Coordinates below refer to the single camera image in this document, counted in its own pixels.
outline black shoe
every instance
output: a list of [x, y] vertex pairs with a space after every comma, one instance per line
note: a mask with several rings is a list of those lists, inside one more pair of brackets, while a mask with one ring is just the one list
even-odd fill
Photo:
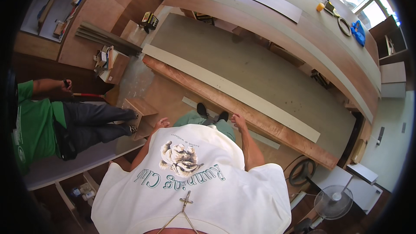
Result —
[[198, 114], [200, 114], [203, 118], [208, 119], [208, 113], [207, 113], [207, 109], [205, 108], [204, 104], [202, 104], [201, 102], [198, 103], [198, 105], [196, 106], [196, 111], [198, 112]]
[[220, 116], [218, 117], [218, 121], [220, 121], [221, 119], [223, 119], [227, 122], [228, 121], [228, 112], [226, 112], [226, 111], [221, 112]]

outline cross pendant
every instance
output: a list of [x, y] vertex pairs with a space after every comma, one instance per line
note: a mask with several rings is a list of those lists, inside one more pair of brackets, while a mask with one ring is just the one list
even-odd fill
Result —
[[190, 196], [190, 191], [188, 191], [188, 194], [186, 195], [186, 198], [180, 198], [180, 199], [179, 199], [181, 202], [184, 202], [184, 206], [182, 207], [182, 212], [184, 212], [184, 211], [185, 211], [185, 207], [186, 207], [186, 204], [187, 204], [188, 202], [189, 202], [190, 204], [193, 204], [193, 201], [189, 199], [189, 196]]

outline cable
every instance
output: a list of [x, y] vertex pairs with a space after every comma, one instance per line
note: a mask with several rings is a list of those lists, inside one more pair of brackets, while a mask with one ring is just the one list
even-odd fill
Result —
[[284, 174], [284, 172], [286, 171], [286, 169], [288, 169], [289, 168], [289, 166], [291, 166], [296, 160], [298, 160], [299, 158], [301, 158], [302, 156], [305, 156], [304, 154], [302, 154], [302, 155], [300, 155], [300, 156], [298, 156], [297, 158], [295, 158], [284, 170], [283, 170], [283, 174]]

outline green t-shirt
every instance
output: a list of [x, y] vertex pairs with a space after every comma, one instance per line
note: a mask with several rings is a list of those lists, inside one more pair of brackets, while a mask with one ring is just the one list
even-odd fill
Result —
[[29, 165], [55, 154], [57, 147], [53, 127], [53, 114], [65, 128], [62, 102], [49, 99], [31, 101], [33, 81], [18, 84], [19, 105], [16, 129], [13, 131], [13, 148], [20, 172], [29, 172]]

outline hand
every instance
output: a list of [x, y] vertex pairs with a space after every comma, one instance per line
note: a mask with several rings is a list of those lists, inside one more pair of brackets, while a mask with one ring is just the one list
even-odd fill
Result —
[[235, 127], [238, 127], [238, 131], [240, 133], [242, 133], [243, 131], [248, 130], [247, 129], [247, 124], [245, 123], [245, 118], [238, 114], [238, 113], [234, 113], [233, 116], [231, 117], [231, 122], [234, 123]]
[[65, 82], [61, 81], [62, 85], [61, 85], [61, 90], [64, 92], [72, 92], [72, 81], [71, 80], [67, 80], [67, 83], [69, 84], [68, 88], [65, 86]]
[[157, 123], [156, 123], [156, 125], [155, 125], [155, 127], [153, 128], [153, 131], [152, 131], [152, 133], [151, 134], [153, 134], [153, 133], [155, 133], [159, 128], [162, 128], [162, 127], [169, 127], [169, 125], [170, 125], [171, 123], [168, 121], [168, 118], [167, 117], [164, 117], [164, 118], [162, 118], [161, 120], [159, 120]]

